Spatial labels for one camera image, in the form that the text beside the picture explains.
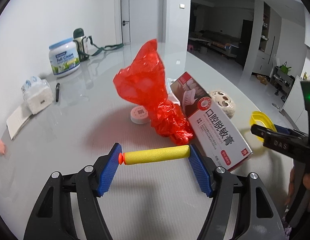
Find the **yellow plastic lid frame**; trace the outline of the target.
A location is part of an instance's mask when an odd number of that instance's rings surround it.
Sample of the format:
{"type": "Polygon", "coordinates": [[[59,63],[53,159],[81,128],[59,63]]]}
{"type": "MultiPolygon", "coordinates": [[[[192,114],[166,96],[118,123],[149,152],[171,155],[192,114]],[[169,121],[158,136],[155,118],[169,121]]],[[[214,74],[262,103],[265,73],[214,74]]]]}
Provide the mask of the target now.
{"type": "Polygon", "coordinates": [[[277,131],[271,119],[265,113],[260,112],[260,111],[252,112],[250,116],[249,124],[250,126],[253,126],[254,124],[256,125],[262,124],[267,129],[270,129],[274,132],[277,131]]]}

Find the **beige plush sloth toy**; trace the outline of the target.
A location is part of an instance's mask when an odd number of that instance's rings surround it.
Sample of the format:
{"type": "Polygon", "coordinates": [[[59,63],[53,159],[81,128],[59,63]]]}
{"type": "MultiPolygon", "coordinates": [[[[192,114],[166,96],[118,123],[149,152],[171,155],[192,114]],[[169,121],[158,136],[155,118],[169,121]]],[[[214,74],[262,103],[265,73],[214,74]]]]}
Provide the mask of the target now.
{"type": "Polygon", "coordinates": [[[228,118],[232,118],[236,111],[236,104],[233,99],[224,91],[212,90],[208,92],[212,100],[226,113],[228,118]]]}

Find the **red white toothpaste box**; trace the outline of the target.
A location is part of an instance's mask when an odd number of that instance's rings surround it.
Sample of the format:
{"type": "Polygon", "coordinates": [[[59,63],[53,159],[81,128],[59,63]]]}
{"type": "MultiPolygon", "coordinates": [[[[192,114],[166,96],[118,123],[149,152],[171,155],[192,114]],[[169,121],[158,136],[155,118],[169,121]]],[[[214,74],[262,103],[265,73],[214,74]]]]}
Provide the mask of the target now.
{"type": "Polygon", "coordinates": [[[217,166],[232,171],[252,154],[227,114],[189,73],[183,73],[171,84],[171,90],[205,155],[217,166]]]}

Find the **yellow foam dart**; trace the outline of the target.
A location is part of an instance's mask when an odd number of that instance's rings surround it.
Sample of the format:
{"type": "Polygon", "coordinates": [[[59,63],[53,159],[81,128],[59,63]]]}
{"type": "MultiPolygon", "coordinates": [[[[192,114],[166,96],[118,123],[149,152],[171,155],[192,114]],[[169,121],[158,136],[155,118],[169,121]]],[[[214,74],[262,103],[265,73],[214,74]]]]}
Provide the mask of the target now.
{"type": "Polygon", "coordinates": [[[120,165],[135,165],[144,163],[154,163],[175,159],[188,158],[190,156],[190,146],[174,146],[166,148],[156,148],[151,150],[119,153],[118,163],[120,165]]]}

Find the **red plastic bag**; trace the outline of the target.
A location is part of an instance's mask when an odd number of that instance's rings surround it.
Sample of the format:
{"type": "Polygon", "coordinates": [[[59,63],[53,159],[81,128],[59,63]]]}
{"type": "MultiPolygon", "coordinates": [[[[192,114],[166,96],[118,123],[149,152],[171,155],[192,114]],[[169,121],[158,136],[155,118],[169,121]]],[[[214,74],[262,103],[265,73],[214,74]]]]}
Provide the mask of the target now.
{"type": "Polygon", "coordinates": [[[121,98],[146,109],[158,135],[176,145],[186,145],[195,133],[180,106],[169,100],[157,45],[156,39],[147,41],[133,62],[115,75],[113,83],[121,98]]]}

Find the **shoe rack with green bag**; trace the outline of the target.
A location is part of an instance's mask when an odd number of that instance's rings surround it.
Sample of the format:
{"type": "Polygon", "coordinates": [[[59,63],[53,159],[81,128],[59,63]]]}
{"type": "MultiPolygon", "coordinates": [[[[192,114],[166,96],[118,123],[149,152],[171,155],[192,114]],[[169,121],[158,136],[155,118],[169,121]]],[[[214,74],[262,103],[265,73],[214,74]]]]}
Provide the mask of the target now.
{"type": "Polygon", "coordinates": [[[295,83],[295,77],[284,73],[280,67],[274,66],[270,75],[270,84],[284,96],[289,96],[295,83]]]}

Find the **pink eraser piece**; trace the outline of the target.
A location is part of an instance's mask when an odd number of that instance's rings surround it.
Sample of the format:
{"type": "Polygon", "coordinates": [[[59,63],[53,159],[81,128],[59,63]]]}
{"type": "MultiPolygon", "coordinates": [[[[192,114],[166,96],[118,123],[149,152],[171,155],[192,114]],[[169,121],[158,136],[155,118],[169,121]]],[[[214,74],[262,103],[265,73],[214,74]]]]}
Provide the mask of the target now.
{"type": "Polygon", "coordinates": [[[0,140],[0,154],[5,154],[5,153],[6,153],[6,145],[2,140],[0,140]]]}

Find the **white paper booklet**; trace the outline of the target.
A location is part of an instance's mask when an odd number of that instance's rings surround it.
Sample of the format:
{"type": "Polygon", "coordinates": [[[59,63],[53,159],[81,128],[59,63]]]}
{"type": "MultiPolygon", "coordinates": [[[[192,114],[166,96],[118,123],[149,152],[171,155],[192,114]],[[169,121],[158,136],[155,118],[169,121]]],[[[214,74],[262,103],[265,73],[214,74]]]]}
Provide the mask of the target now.
{"type": "Polygon", "coordinates": [[[26,102],[23,102],[7,119],[6,125],[8,128],[11,140],[14,140],[20,129],[26,124],[32,116],[32,112],[28,108],[26,102]]]}

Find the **tissue pack in plastic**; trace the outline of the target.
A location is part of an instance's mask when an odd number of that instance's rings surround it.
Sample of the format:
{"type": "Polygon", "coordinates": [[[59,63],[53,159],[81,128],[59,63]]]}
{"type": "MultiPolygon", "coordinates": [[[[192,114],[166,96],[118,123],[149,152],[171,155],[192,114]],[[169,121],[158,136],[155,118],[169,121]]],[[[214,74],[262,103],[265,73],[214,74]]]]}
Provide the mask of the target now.
{"type": "Polygon", "coordinates": [[[21,91],[24,102],[33,115],[38,114],[54,101],[49,83],[38,76],[31,76],[26,80],[21,91]]]}

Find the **black pen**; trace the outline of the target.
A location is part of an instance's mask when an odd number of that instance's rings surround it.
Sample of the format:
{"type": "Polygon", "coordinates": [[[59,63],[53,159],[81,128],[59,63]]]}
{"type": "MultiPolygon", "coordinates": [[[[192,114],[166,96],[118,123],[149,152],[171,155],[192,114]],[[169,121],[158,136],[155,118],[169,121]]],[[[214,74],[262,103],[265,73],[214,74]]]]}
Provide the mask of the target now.
{"type": "Polygon", "coordinates": [[[56,84],[56,89],[55,89],[55,101],[59,102],[59,96],[60,96],[60,83],[56,84]]]}

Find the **white round small container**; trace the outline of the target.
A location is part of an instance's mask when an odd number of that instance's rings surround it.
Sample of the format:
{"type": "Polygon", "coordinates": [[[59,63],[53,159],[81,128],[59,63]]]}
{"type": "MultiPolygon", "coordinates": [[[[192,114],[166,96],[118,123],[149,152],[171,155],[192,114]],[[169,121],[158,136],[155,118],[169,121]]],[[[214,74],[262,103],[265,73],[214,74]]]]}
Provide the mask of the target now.
{"type": "Polygon", "coordinates": [[[130,111],[130,119],[138,125],[147,124],[150,122],[148,111],[143,106],[136,106],[130,111]]]}

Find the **full cream milk powder jar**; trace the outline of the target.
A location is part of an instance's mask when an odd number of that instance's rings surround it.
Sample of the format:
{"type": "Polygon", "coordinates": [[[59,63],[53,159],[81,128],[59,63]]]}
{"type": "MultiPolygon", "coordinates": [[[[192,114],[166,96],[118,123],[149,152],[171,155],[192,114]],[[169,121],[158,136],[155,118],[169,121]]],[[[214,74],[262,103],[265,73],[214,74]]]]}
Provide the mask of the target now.
{"type": "Polygon", "coordinates": [[[73,73],[80,65],[77,46],[73,38],[50,45],[48,58],[52,73],[58,78],[73,73]]]}

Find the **white door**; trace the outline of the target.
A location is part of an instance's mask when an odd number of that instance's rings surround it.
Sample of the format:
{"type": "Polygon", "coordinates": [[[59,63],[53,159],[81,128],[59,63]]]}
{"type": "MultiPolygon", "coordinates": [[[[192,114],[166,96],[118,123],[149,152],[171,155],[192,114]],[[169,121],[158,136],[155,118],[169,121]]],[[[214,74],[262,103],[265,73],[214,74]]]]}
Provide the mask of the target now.
{"type": "Polygon", "coordinates": [[[163,40],[163,0],[121,0],[124,44],[163,40]]]}

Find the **green white water bottle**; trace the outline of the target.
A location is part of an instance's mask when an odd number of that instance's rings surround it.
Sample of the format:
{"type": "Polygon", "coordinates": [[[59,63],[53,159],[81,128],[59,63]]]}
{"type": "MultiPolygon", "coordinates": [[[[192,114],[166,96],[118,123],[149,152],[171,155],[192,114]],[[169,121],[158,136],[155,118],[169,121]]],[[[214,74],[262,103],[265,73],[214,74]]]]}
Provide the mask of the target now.
{"type": "Polygon", "coordinates": [[[83,62],[88,60],[90,57],[88,54],[88,38],[85,36],[82,28],[77,28],[73,31],[73,42],[75,42],[77,47],[79,61],[83,62]]]}

